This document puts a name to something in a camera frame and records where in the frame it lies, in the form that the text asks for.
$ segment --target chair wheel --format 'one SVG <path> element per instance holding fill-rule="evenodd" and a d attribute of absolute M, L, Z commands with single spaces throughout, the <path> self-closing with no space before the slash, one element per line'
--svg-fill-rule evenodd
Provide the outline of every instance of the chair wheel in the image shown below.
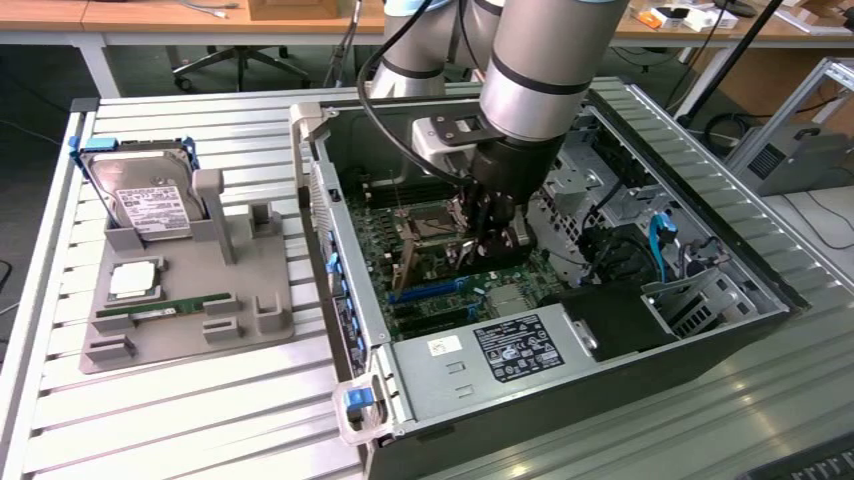
<path fill-rule="evenodd" d="M 193 82 L 185 77 L 175 77 L 175 86 L 182 92 L 190 92 L 193 90 Z"/>

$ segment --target aluminum extrusion table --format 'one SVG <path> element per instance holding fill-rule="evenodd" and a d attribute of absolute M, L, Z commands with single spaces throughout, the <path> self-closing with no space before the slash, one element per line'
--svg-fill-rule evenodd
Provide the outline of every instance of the aluminum extrusion table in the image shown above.
<path fill-rule="evenodd" d="M 634 99 L 636 87 L 614 85 L 598 79 L 594 88 L 612 89 L 604 96 L 636 125 L 660 136 L 674 128 Z M 336 373 L 298 219 L 288 110 L 354 97 L 342 89 L 114 99 L 97 113 L 71 115 L 67 136 L 193 136 L 202 167 L 225 169 L 230 212 L 274 201 L 286 218 L 297 339 L 93 376 L 78 371 L 105 213 L 63 149 L 0 376 L 3 479 L 361 478 L 330 402 Z M 707 182 L 720 212 L 816 308 L 697 381 L 434 480 L 733 478 L 854 428 L 854 297 L 792 246 L 792 232 L 769 226 L 771 209 L 716 190 L 721 174 L 700 147 L 662 142 L 666 158 L 691 182 Z"/>

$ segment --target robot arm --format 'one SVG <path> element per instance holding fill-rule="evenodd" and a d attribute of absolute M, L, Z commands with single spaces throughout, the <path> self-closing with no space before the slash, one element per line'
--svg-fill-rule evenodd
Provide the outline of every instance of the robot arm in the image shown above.
<path fill-rule="evenodd" d="M 468 30 L 470 41 L 474 37 L 474 43 L 489 45 L 493 30 L 485 26 L 489 22 L 477 20 L 490 18 L 488 14 L 493 14 L 493 21 L 498 19 L 497 10 L 489 7 L 498 7 L 497 2 L 470 0 L 468 15 L 456 16 L 460 4 L 433 0 L 386 52 L 372 96 L 441 94 L 446 59 L 472 61 L 472 55 L 458 55 L 460 17 L 470 18 L 468 29 L 476 19 L 474 32 Z M 424 9 L 418 0 L 390 0 L 388 14 L 397 12 L 401 3 Z M 468 181 L 460 182 L 465 183 L 457 200 L 460 217 L 488 250 L 513 249 L 529 237 L 524 221 L 528 203 L 554 165 L 628 3 L 508 0 L 498 12 L 480 108 L 464 116 L 437 115 L 416 122 L 414 137 L 438 138 L 450 151 L 469 147 L 462 168 L 460 162 L 452 167 L 453 162 L 442 158 L 430 163 L 466 177 Z M 410 10 L 400 13 L 412 15 Z M 389 16 L 388 34 L 394 36 L 409 20 L 409 16 Z M 484 47 L 477 51 L 474 45 L 473 51 L 476 57 L 485 53 Z M 416 144 L 425 155 L 424 145 Z"/>

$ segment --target warning label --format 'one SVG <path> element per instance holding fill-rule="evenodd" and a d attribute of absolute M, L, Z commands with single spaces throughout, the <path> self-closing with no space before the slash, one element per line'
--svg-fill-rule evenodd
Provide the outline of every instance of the warning label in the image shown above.
<path fill-rule="evenodd" d="M 537 315 L 476 330 L 496 380 L 517 378 L 564 365 L 546 327 Z"/>

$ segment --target gray floor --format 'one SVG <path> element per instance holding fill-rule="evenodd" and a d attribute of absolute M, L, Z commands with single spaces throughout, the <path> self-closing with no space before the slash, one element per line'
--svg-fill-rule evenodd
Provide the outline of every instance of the gray floor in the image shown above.
<path fill-rule="evenodd" d="M 293 47 L 292 60 L 310 72 L 317 84 L 324 80 L 330 47 Z M 182 47 L 183 58 L 206 54 L 203 47 Z M 668 55 L 624 56 L 636 63 L 658 63 Z M 121 88 L 127 96 L 183 95 L 173 83 L 166 50 L 161 47 L 111 47 L 110 56 Z M 353 68 L 349 78 L 353 79 Z M 636 82 L 664 102 L 685 66 L 676 60 L 650 68 L 630 65 L 613 52 L 605 59 L 601 75 L 617 75 Z M 457 72 L 449 72 L 456 79 Z M 205 72 L 189 75 L 198 93 L 234 91 L 237 65 L 225 62 Z M 23 88 L 35 90 L 54 103 L 69 106 L 74 98 L 98 95 L 78 50 L 73 47 L 0 46 L 0 120 L 15 122 L 43 135 L 61 140 L 66 114 L 49 106 Z M 266 65 L 251 64 L 246 77 L 247 90 L 282 90 L 300 87 L 300 81 Z M 713 97 L 696 125 L 711 115 L 733 111 L 724 96 Z M 3 292 L 0 310 L 18 302 L 35 244 L 42 210 L 57 162 L 58 146 L 0 124 L 0 259 L 15 270 Z M 0 340 L 9 338 L 14 315 L 0 318 Z"/>

